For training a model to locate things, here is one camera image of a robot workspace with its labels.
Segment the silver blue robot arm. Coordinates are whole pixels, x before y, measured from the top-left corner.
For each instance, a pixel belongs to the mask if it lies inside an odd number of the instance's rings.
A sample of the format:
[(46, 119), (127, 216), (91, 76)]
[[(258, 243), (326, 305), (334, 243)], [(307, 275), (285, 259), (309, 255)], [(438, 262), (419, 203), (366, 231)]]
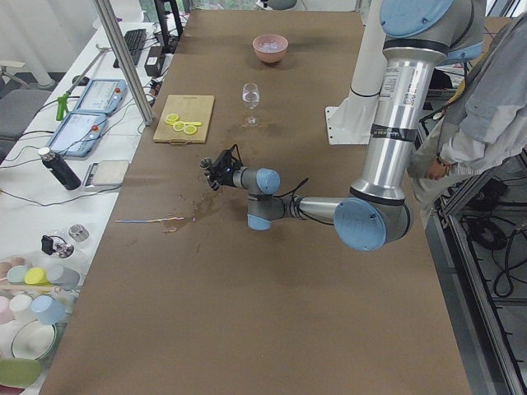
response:
[(402, 190), (431, 76), (441, 64), (476, 58), (483, 46), (482, 1), (374, 1), (366, 20), (355, 76), (372, 66), (371, 85), (352, 85), (340, 113), (361, 111), (370, 129), (361, 177), (347, 198), (278, 195), (279, 174), (250, 168), (236, 149), (224, 150), (201, 167), (213, 189), (248, 193), (251, 229), (267, 230), (282, 218), (331, 225), (349, 247), (370, 251), (405, 236), (413, 214)]

